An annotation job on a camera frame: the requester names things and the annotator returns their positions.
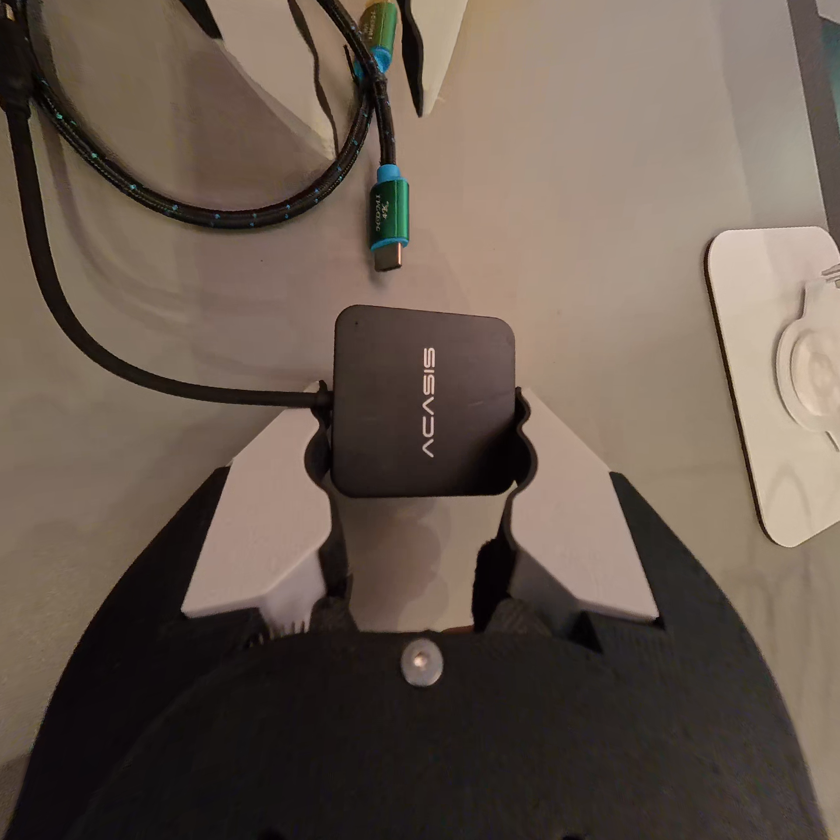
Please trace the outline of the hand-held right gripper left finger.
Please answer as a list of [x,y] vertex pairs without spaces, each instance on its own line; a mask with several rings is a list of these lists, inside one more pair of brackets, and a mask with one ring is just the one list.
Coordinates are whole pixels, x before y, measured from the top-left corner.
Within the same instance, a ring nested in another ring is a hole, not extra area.
[[230,462],[186,589],[189,618],[257,610],[274,636],[306,632],[324,598],[347,599],[351,575],[327,476],[329,418],[283,410]]

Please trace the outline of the white stand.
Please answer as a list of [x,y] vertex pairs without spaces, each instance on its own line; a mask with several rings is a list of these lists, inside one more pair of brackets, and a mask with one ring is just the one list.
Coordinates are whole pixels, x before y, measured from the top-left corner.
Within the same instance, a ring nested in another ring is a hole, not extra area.
[[838,246],[821,227],[727,230],[705,271],[759,519],[793,548],[839,519]]

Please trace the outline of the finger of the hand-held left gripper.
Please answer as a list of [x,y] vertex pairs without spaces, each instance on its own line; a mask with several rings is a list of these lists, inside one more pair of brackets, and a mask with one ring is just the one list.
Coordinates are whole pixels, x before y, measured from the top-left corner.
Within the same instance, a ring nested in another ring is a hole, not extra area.
[[338,128],[321,79],[321,60],[299,1],[208,1],[216,40],[276,116],[325,160]]
[[455,50],[467,1],[398,1],[402,59],[419,118],[431,113]]

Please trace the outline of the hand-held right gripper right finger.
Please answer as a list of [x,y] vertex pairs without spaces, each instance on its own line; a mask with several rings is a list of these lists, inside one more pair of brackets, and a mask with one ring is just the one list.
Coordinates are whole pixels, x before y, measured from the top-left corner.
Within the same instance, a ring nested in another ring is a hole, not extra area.
[[527,388],[508,443],[513,485],[478,553],[474,631],[573,636],[585,614],[656,625],[611,470]]

